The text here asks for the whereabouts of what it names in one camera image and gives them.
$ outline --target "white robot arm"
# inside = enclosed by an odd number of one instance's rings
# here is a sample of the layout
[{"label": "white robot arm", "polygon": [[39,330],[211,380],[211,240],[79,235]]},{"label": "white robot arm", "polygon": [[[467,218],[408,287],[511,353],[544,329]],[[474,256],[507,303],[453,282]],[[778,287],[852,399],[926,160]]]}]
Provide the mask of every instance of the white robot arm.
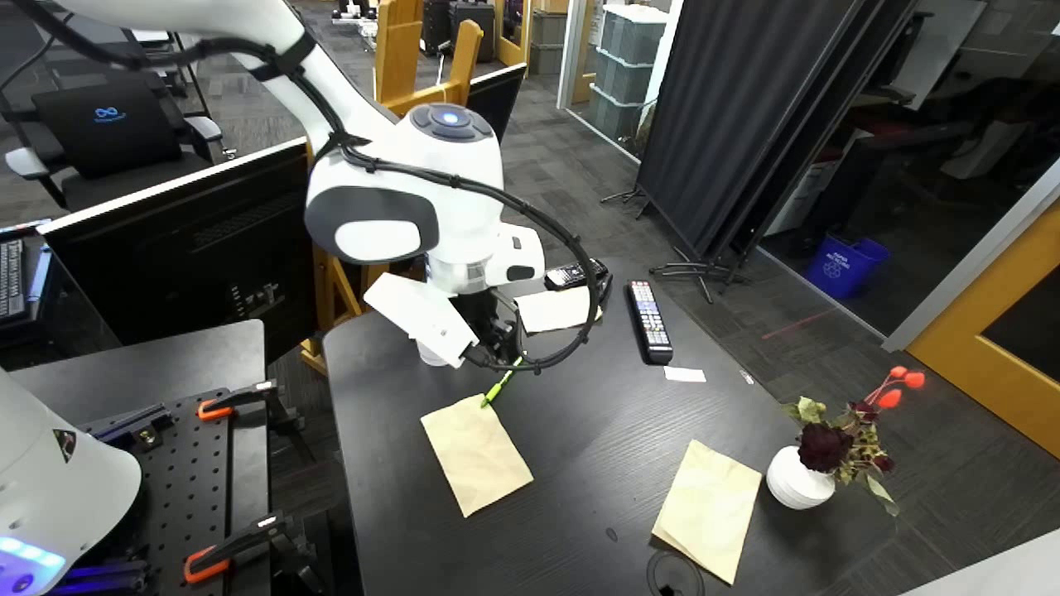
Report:
[{"label": "white robot arm", "polygon": [[[39,22],[53,19],[37,0],[16,5]],[[439,103],[417,105],[390,124],[359,97],[285,0],[61,5],[75,17],[114,27],[199,32],[219,46],[230,43],[226,53],[263,80],[308,133],[315,168],[305,224],[312,240],[346,261],[426,256],[425,292],[369,295],[369,303],[396,295],[374,307],[417,337],[426,363],[456,368],[464,351],[476,344],[481,326],[467,326],[447,305],[450,299],[544,274],[538,232],[500,221],[505,206],[514,202],[505,202],[511,195],[500,192],[505,163],[495,128],[476,114]],[[548,221],[548,229],[590,270],[563,224]]]}]

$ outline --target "small white vase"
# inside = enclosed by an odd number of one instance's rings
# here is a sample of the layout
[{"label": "small white vase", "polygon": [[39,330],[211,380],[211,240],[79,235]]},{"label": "small white vase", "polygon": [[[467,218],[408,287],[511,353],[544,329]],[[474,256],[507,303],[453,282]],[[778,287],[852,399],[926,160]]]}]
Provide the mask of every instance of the small white vase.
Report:
[{"label": "small white vase", "polygon": [[808,472],[799,446],[781,446],[766,472],[767,495],[789,511],[810,511],[832,499],[834,477]]}]

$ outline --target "black monitor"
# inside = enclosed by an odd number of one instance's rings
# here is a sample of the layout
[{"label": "black monitor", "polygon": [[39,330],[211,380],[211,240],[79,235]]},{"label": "black monitor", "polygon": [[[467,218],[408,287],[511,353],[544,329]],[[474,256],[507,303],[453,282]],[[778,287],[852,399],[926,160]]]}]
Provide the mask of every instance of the black monitor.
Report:
[{"label": "black monitor", "polygon": [[263,319],[276,361],[315,330],[305,143],[273,147],[39,224],[124,340]]},{"label": "black monitor", "polygon": [[495,126],[498,140],[505,140],[523,75],[528,64],[514,64],[470,80],[467,110],[481,114]]}]

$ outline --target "black table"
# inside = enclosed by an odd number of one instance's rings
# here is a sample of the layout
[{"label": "black table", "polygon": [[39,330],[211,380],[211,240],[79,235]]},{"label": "black table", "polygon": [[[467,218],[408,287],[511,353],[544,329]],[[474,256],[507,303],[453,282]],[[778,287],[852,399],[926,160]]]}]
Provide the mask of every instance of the black table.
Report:
[{"label": "black table", "polygon": [[[65,421],[100,421],[214,387],[243,387],[264,377],[264,329],[240,323],[179,337],[97,351],[9,376]],[[267,432],[231,432],[231,516],[245,530],[267,515]],[[267,596],[267,562],[231,573],[230,596]]]},{"label": "black table", "polygon": [[838,582],[890,519],[871,498],[840,495],[814,515],[781,511],[757,490],[736,585],[698,573],[652,541],[664,498],[690,441],[756,472],[796,437],[784,411],[659,287],[677,368],[704,383],[670,383],[638,361],[627,282],[587,348],[544,376],[517,376],[498,414],[532,484],[459,519],[419,414],[491,387],[495,372],[432,372],[378,315],[326,337],[339,441],[349,473],[359,565],[369,596],[643,596],[808,593]]}]

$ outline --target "door frame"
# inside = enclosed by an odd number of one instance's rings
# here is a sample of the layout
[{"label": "door frame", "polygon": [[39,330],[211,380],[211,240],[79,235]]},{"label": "door frame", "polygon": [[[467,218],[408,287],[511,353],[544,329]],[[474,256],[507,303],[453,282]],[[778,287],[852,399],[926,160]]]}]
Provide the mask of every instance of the door frame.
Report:
[{"label": "door frame", "polygon": [[913,344],[1052,202],[1060,202],[1060,160],[1019,195],[1012,209],[935,284],[935,292],[883,337],[883,351]]}]

